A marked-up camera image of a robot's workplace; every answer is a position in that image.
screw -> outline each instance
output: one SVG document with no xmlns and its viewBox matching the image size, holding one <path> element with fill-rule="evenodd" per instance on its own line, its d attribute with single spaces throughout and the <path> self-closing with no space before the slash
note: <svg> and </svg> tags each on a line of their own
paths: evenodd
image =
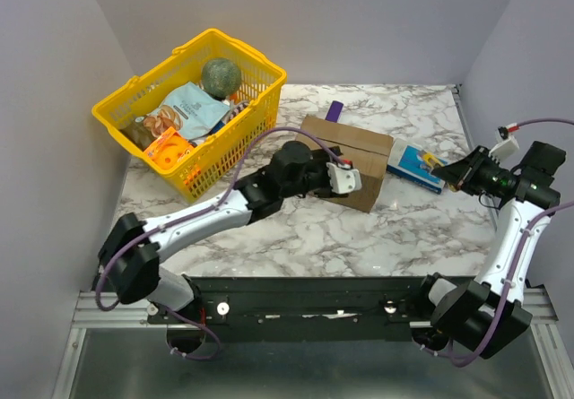
<svg viewBox="0 0 574 399">
<path fill-rule="evenodd" d="M 393 305 L 385 305 L 385 312 L 387 312 L 387 314 L 395 314 L 396 307 L 394 307 Z"/>
<path fill-rule="evenodd" d="M 217 313 L 220 316 L 225 316 L 230 312 L 230 306 L 227 302 L 220 302 L 217 305 Z"/>
<path fill-rule="evenodd" d="M 152 303 L 150 303 L 147 308 L 145 309 L 145 312 L 147 312 L 148 316 L 155 316 L 157 315 L 158 312 L 160 312 L 158 310 L 158 307 L 156 307 L 155 305 L 153 305 Z"/>
</svg>

cardboard box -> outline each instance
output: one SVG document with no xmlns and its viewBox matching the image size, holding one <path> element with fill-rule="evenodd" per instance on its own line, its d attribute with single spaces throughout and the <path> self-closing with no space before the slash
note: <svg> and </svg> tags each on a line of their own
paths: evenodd
<svg viewBox="0 0 574 399">
<path fill-rule="evenodd" d="M 351 160 L 352 165 L 361 173 L 361 190 L 351 193 L 349 197 L 327 200 L 369 213 L 377 201 L 383 184 L 393 138 L 387 134 L 374 133 L 311 116 L 305 117 L 301 129 L 325 141 L 327 146 L 338 145 L 343 158 Z M 298 134 L 296 140 L 305 143 L 312 150 L 319 148 L 302 134 Z"/>
</svg>

purple object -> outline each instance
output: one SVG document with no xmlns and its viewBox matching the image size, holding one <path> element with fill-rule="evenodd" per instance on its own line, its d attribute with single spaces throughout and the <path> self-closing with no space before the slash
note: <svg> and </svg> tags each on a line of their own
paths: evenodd
<svg viewBox="0 0 574 399">
<path fill-rule="evenodd" d="M 336 123 L 339 120 L 339 116 L 341 115 L 342 110 L 343 110 L 343 103 L 335 100 L 333 103 L 331 103 L 331 106 L 329 107 L 329 110 L 326 113 L 325 120 Z"/>
</svg>

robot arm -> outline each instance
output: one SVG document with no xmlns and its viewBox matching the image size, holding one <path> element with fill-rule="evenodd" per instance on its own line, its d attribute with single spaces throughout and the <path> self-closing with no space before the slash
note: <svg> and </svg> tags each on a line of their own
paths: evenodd
<svg viewBox="0 0 574 399">
<path fill-rule="evenodd" d="M 550 184 L 566 159 L 563 150 L 534 142 L 524 159 L 513 170 L 506 170 L 499 166 L 499 158 L 508 157 L 508 147 L 516 145 L 513 138 L 506 140 L 511 142 L 502 141 L 490 151 L 479 146 L 462 160 L 432 171 L 469 195 L 500 199 L 496 237 L 474 280 L 455 285 L 435 274 L 422 286 L 423 295 L 430 301 L 433 328 L 470 350 L 486 343 L 480 354 L 484 358 L 498 352 L 530 325 L 532 316 L 522 309 L 526 271 L 536 243 L 551 220 L 544 213 L 560 203 L 560 193 Z M 531 229 L 534 218 L 539 220 Z M 496 330 L 489 337 L 494 320 Z"/>
<path fill-rule="evenodd" d="M 332 151 L 341 155 L 338 147 Z M 308 192 L 319 197 L 345 197 L 359 189 L 361 176 L 351 163 L 334 163 L 323 150 L 312 151 L 304 143 L 291 141 L 267 166 L 206 202 L 146 220 L 133 213 L 124 215 L 100 250 L 100 263 L 106 266 L 134 237 L 149 235 L 113 265 L 111 283 L 123 304 L 148 299 L 180 311 L 194 301 L 199 290 L 188 278 L 163 269 L 160 263 L 199 240 L 278 212 L 286 197 Z"/>
</svg>

green ball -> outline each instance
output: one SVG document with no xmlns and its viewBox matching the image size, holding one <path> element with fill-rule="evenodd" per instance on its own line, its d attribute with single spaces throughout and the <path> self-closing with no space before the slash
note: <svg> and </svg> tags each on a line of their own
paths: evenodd
<svg viewBox="0 0 574 399">
<path fill-rule="evenodd" d="M 241 86 L 241 69 L 227 58 L 213 58 L 201 71 L 205 92 L 216 99 L 225 99 Z"/>
</svg>

